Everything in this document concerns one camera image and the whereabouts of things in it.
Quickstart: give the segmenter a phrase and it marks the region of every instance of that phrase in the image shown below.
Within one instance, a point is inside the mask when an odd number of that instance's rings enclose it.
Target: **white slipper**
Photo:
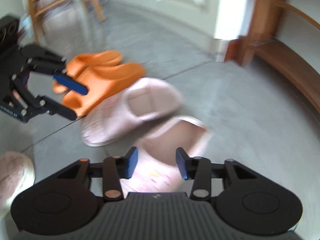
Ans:
[[[82,139],[89,146],[110,144],[142,123],[174,112],[181,104],[180,92],[169,83],[141,78],[105,99],[84,118]]]
[[[0,218],[9,212],[15,197],[34,181],[35,169],[30,158],[16,152],[0,157]]]
[[[176,149],[190,157],[202,156],[211,138],[206,126],[190,116],[176,116],[152,129],[134,144],[138,164],[131,179],[121,179],[128,192],[171,192],[182,182],[176,165]]]

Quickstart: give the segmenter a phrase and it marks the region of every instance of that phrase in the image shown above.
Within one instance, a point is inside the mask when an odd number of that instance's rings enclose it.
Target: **screw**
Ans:
[[[120,197],[121,196],[121,193],[119,190],[114,190],[114,189],[111,189],[111,190],[107,190],[104,195],[108,198],[117,198],[117,197]]]
[[[205,198],[209,195],[209,192],[205,189],[196,189],[193,192],[193,195],[198,198]]]

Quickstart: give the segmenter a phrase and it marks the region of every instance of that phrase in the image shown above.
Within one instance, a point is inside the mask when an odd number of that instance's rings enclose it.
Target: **footwear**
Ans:
[[[114,67],[90,66],[77,78],[88,88],[88,94],[82,96],[70,91],[62,99],[62,104],[74,110],[77,116],[84,116],[100,104],[131,86],[145,75],[145,69],[138,63],[125,63]]]
[[[176,164],[176,149],[190,157],[204,154],[211,135],[206,126],[190,116],[176,116],[151,130],[134,144],[138,164],[131,179],[121,179],[128,192],[171,192],[183,181]]]
[[[34,181],[35,169],[30,158],[16,152],[0,157],[0,218],[9,212],[15,197]]]
[[[123,56],[117,50],[108,50],[101,53],[79,54],[66,66],[68,76],[76,79],[89,66],[117,66],[123,60]],[[57,94],[64,93],[67,87],[53,81],[53,91]]]
[[[110,144],[142,123],[174,112],[181,104],[180,92],[169,83],[141,78],[105,99],[84,118],[82,140],[89,146]]]

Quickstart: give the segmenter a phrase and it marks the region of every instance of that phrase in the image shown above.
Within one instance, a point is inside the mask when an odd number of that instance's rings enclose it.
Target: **ribbed gray surface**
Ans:
[[[107,203],[85,227],[60,236],[36,236],[22,231],[14,240],[251,240],[223,222],[209,203],[185,193],[131,193],[121,202]],[[301,240],[288,232],[274,240]]]

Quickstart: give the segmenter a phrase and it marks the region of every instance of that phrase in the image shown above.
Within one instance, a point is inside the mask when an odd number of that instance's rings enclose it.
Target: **orange slipper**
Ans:
[[[62,104],[74,110],[77,116],[84,116],[104,99],[121,92],[144,75],[145,69],[138,63],[125,63],[109,68],[90,66],[77,78],[79,83],[88,88],[88,94],[82,96],[70,91],[62,99]]]
[[[123,56],[117,50],[108,50],[101,53],[79,54],[66,66],[68,76],[76,79],[89,66],[117,66],[123,60]],[[53,81],[53,92],[60,94],[68,90],[67,87]]]

